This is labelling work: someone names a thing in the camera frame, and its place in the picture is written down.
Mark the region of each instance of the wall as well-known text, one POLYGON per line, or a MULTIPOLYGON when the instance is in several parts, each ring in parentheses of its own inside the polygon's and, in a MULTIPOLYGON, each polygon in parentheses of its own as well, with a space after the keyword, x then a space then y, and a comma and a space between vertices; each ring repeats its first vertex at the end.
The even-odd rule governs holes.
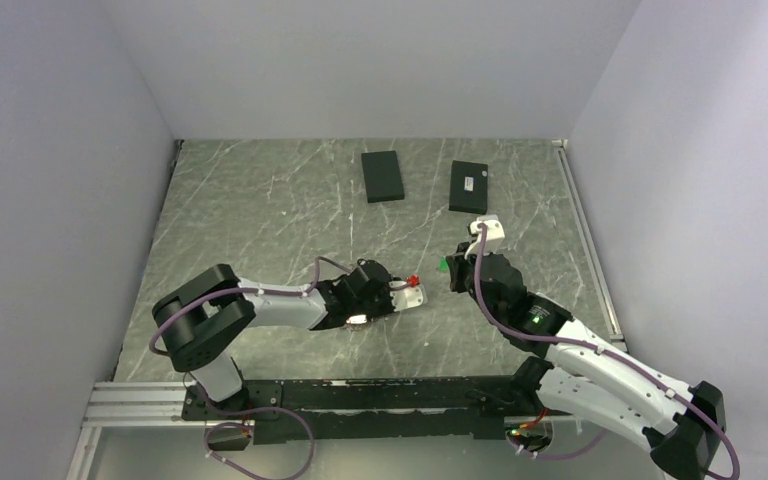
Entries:
POLYGON ((178 138, 567 138, 639 0, 104 0, 178 138))
POLYGON ((65 475, 172 150, 97 2, 0 0, 0 479, 65 475))
POLYGON ((768 2, 644 1, 570 145, 632 353, 718 385, 768 478, 768 2))

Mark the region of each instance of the white wall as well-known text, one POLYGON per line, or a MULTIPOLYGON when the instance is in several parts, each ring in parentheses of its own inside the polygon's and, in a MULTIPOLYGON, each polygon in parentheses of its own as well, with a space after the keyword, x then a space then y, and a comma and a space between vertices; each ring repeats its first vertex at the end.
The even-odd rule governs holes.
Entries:
POLYGON ((718 385, 767 479, 768 2, 644 1, 570 143, 632 353, 718 385))
POLYGON ((171 155, 98 2, 0 0, 0 479, 65 475, 171 155))
POLYGON ((104 0, 179 138, 567 138, 639 0, 104 0))

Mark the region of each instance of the black box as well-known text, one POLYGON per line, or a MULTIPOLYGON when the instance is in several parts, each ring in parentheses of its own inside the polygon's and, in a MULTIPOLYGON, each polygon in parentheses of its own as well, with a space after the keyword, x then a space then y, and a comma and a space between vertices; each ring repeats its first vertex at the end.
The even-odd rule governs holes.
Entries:
POLYGON ((363 165, 363 183, 366 184, 368 203, 405 199, 399 157, 395 151, 361 154, 360 163, 363 165))
POLYGON ((487 213, 487 165, 452 162, 449 210, 484 215, 487 213))

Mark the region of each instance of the marble tabletop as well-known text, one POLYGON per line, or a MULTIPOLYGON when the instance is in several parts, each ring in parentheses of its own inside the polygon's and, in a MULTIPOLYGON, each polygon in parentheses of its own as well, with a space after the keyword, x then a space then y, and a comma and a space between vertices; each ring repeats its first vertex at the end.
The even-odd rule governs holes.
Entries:
MULTIPOLYGON (((151 307, 216 263, 240 277, 303 284, 311 261, 381 262, 418 274, 428 304, 359 330, 261 327, 229 347, 246 378, 369 378, 511 374, 525 359, 466 294, 448 290, 441 258, 467 240, 475 215, 448 211, 451 162, 489 164, 488 213, 500 253, 600 335, 599 303, 569 192, 548 140, 357 139, 186 141, 174 170, 124 340, 116 381, 181 378, 148 352, 151 307), (396 150, 405 199, 367 204, 360 156, 396 150)), ((338 275, 326 268, 325 278, 338 275)))

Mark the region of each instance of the gray marble surface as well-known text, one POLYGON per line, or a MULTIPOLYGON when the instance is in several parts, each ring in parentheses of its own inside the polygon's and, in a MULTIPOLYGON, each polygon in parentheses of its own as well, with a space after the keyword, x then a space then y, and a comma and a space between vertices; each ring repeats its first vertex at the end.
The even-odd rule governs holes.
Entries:
MULTIPOLYGON (((525 354, 448 291, 441 258, 467 240, 475 215, 448 211, 453 160, 489 164, 490 212, 507 239, 501 253, 526 285, 607 336, 551 142, 544 140, 187 141, 173 174, 116 372, 117 381, 180 378, 147 350, 151 307, 216 263, 241 277, 302 284, 311 260, 381 262, 419 274, 429 303, 360 330, 262 327, 229 352, 247 378, 365 378, 511 374, 525 354), (406 198, 369 205, 360 155, 396 150, 406 198)), ((325 278, 336 276, 327 268, 325 278)))

